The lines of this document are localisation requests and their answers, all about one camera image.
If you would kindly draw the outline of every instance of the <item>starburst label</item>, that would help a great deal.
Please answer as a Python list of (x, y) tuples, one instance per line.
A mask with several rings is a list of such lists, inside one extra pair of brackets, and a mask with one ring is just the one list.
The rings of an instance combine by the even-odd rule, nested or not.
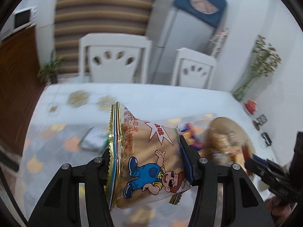
[(169, 141), (172, 145), (172, 141), (170, 140), (169, 136), (167, 135), (165, 129), (163, 128), (163, 126), (157, 125), (157, 124), (153, 124), (150, 122), (146, 122), (145, 124), (147, 124), (150, 128), (151, 128), (151, 134), (149, 136), (149, 141), (152, 139), (152, 137), (157, 134), (158, 139), (160, 141), (160, 144), (162, 145), (163, 143), (163, 139), (165, 138), (167, 141)]

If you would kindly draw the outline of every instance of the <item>cartoon head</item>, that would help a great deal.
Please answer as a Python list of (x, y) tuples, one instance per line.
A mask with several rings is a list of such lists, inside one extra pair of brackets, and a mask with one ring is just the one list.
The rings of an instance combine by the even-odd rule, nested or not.
[(175, 171), (166, 172), (162, 177), (162, 184), (166, 192), (176, 193), (184, 178), (184, 172), (180, 172), (179, 174), (176, 174)]

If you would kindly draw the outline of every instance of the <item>white chair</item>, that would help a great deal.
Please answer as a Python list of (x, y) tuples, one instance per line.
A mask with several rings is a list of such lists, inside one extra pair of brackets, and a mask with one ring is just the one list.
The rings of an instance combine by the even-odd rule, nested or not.
[(209, 89), (215, 72), (215, 58), (187, 48), (177, 50), (171, 85)]
[[(80, 82), (84, 82), (87, 53), (92, 82), (146, 83), (151, 46), (152, 42), (145, 36), (87, 34), (79, 40)], [(140, 81), (134, 81), (138, 72)]]

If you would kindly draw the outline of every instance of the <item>yellow shirt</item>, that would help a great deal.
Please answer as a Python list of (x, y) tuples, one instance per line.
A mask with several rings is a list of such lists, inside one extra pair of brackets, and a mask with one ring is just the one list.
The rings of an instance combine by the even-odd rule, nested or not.
[[(162, 177), (163, 175), (165, 174), (165, 168), (164, 168), (164, 165), (161, 167), (161, 171), (158, 173), (158, 179), (160, 179), (162, 181)], [(159, 187), (160, 189), (162, 189), (163, 187), (163, 184), (162, 182), (153, 182), (152, 183), (153, 186), (157, 186)]]

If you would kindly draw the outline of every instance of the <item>striped curtain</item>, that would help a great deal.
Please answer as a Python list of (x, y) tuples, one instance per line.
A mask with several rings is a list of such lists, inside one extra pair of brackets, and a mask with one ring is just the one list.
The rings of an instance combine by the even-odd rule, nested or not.
[(79, 39), (88, 33), (145, 35), (154, 0), (57, 0), (55, 49), (60, 73), (78, 72)]

